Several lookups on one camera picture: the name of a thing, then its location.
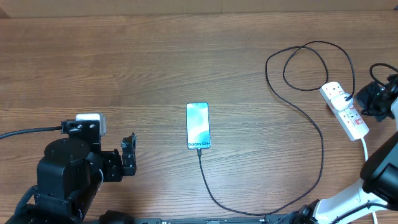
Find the Samsung Galaxy smartphone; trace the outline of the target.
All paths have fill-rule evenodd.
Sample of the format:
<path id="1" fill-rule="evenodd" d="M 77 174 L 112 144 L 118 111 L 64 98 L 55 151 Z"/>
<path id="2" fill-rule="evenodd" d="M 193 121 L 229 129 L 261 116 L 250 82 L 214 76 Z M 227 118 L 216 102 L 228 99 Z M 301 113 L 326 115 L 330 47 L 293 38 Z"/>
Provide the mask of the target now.
<path id="1" fill-rule="evenodd" d="M 187 103 L 187 148 L 208 149 L 211 147 L 210 116 L 207 102 Z"/>

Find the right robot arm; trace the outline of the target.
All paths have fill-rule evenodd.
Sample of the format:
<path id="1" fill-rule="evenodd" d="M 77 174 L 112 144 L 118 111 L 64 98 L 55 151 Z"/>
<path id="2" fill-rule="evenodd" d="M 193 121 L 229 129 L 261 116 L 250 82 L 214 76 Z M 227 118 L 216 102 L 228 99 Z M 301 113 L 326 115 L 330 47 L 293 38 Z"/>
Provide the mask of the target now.
<path id="1" fill-rule="evenodd" d="M 322 97 L 351 140 L 363 140 L 369 132 L 364 115 L 377 121 L 397 119 L 397 75 L 390 75 L 387 80 L 386 84 L 374 80 L 357 93 L 355 100 L 362 107 L 361 112 L 355 110 L 352 101 L 345 102 L 348 94 L 339 83 L 321 87 Z M 358 181 L 333 197 L 303 206 L 290 222 L 350 223 L 380 210 L 397 210 L 397 134 L 365 161 Z"/>

